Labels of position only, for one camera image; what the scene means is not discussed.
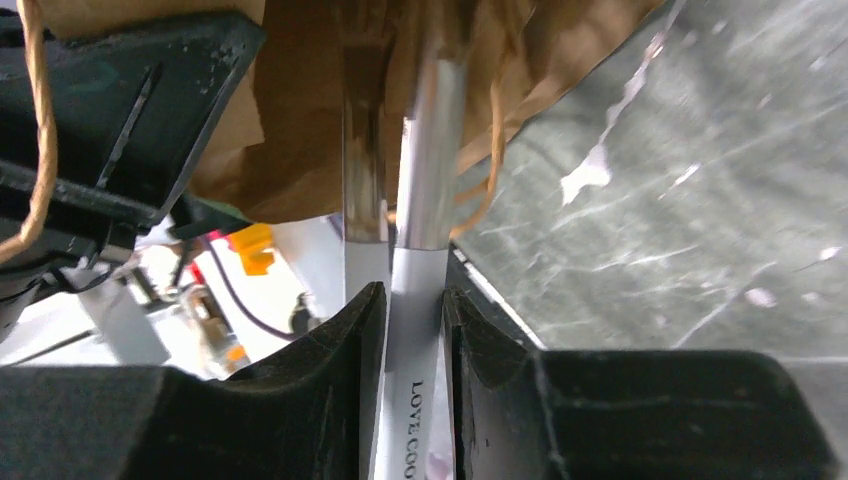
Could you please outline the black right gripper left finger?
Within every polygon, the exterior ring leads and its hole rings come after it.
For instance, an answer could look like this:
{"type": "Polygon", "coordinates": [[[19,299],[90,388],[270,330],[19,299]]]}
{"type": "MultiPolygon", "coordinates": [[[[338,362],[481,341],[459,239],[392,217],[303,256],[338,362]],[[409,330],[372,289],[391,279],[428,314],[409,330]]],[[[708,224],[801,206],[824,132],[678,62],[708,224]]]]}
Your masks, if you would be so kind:
{"type": "Polygon", "coordinates": [[[165,366],[1,372],[5,479],[364,479],[386,293],[226,380],[165,366]]]}

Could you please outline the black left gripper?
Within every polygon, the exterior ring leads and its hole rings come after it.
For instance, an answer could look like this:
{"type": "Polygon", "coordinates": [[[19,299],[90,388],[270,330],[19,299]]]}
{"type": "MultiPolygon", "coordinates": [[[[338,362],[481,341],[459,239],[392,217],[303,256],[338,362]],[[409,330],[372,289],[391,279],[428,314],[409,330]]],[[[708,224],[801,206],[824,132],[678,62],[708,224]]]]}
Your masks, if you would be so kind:
{"type": "Polygon", "coordinates": [[[236,11],[134,21],[46,39],[58,175],[42,233],[1,264],[1,328],[75,286],[68,269],[114,268],[185,190],[265,35],[236,11]]]}

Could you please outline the metal tongs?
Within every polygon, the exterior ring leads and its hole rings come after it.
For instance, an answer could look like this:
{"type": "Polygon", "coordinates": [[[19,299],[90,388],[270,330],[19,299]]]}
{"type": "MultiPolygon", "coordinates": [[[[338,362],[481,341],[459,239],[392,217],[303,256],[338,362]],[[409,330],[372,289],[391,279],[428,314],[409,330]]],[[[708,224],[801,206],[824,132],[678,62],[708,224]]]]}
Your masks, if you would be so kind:
{"type": "Polygon", "coordinates": [[[456,156],[466,69],[426,46],[403,120],[397,217],[387,219],[380,125],[389,53],[384,45],[343,51],[344,288],[387,286],[386,316],[371,330],[361,380],[365,479],[426,475],[433,396],[453,224],[456,156]]]}

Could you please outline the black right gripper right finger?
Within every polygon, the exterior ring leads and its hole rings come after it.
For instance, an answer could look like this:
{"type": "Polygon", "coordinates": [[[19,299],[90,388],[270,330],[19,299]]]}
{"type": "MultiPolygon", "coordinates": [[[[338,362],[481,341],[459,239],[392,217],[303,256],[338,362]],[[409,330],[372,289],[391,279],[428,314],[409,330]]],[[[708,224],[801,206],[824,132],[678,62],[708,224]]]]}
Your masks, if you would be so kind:
{"type": "Polygon", "coordinates": [[[836,479],[797,384],[740,350],[543,350],[443,297],[460,479],[836,479]]]}

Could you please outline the green paper bag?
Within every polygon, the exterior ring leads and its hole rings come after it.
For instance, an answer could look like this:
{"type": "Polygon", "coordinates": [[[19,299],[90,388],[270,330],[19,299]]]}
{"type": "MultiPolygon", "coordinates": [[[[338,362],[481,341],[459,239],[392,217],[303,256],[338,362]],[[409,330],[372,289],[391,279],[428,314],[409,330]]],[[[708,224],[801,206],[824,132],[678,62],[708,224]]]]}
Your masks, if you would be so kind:
{"type": "MultiPolygon", "coordinates": [[[[655,0],[483,1],[467,55],[458,168],[506,143],[620,47],[655,0]]],[[[189,188],[268,224],[341,206],[342,60],[338,1],[42,1],[62,39],[183,13],[237,10],[268,37],[225,109],[189,188]]]]}

